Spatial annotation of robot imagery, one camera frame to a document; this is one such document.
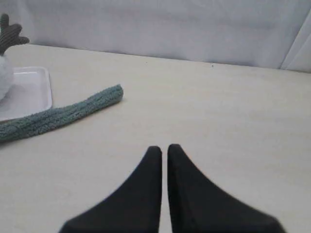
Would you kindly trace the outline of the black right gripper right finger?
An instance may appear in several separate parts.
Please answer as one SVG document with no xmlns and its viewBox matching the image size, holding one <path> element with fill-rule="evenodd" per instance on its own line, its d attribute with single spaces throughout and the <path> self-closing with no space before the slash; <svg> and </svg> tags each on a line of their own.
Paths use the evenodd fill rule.
<svg viewBox="0 0 311 233">
<path fill-rule="evenodd" d="M 174 233 L 282 233 L 273 216 L 229 195 L 209 180 L 179 144 L 167 152 L 167 185 Z"/>
</svg>

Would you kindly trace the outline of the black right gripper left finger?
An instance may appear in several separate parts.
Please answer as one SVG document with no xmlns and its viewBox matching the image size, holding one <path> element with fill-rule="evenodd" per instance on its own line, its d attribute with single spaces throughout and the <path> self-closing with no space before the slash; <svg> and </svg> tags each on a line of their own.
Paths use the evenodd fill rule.
<svg viewBox="0 0 311 233">
<path fill-rule="evenodd" d="M 150 146 L 109 197 L 65 222 L 62 233 L 157 233 L 162 201 L 162 151 Z"/>
</svg>

